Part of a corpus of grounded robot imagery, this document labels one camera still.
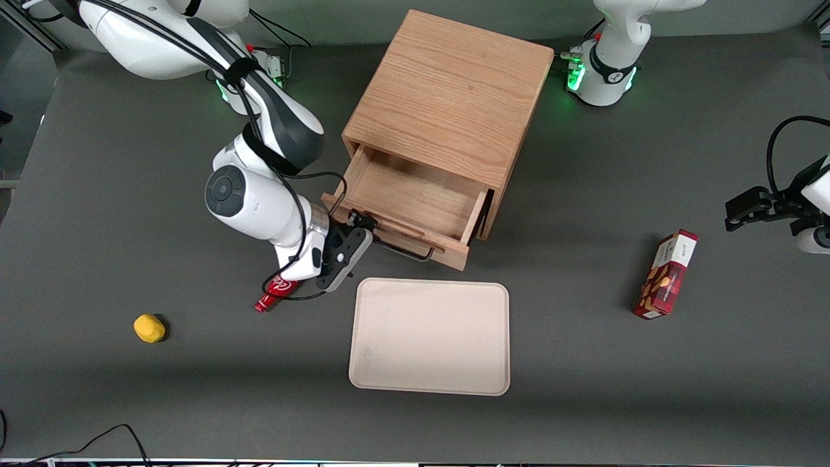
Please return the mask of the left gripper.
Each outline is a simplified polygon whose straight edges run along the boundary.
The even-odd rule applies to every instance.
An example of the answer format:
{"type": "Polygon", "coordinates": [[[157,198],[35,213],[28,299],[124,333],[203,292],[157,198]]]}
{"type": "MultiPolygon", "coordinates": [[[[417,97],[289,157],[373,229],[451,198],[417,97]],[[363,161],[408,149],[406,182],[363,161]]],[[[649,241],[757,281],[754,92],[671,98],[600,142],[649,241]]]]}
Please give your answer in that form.
{"type": "MultiPolygon", "coordinates": [[[[819,160],[816,174],[801,189],[801,195],[824,215],[829,215],[830,209],[829,177],[829,160],[824,156],[819,160]]],[[[773,193],[764,187],[753,187],[730,199],[724,204],[726,231],[734,232],[755,222],[811,219],[811,213],[805,212],[789,195],[788,190],[773,193]]]]}

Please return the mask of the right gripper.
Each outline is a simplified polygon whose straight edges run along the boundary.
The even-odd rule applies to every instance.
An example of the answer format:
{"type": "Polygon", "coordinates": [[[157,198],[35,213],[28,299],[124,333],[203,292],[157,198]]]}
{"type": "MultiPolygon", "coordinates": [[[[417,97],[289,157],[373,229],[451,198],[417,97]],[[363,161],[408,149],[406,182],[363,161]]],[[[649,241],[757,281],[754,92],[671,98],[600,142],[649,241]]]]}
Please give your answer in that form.
{"type": "MultiPolygon", "coordinates": [[[[374,235],[377,221],[359,211],[350,211],[349,225],[374,235]]],[[[355,263],[351,260],[352,252],[343,251],[348,233],[345,224],[330,224],[328,228],[308,225],[298,245],[278,247],[279,277],[289,281],[337,281],[349,277],[355,263]]]]}

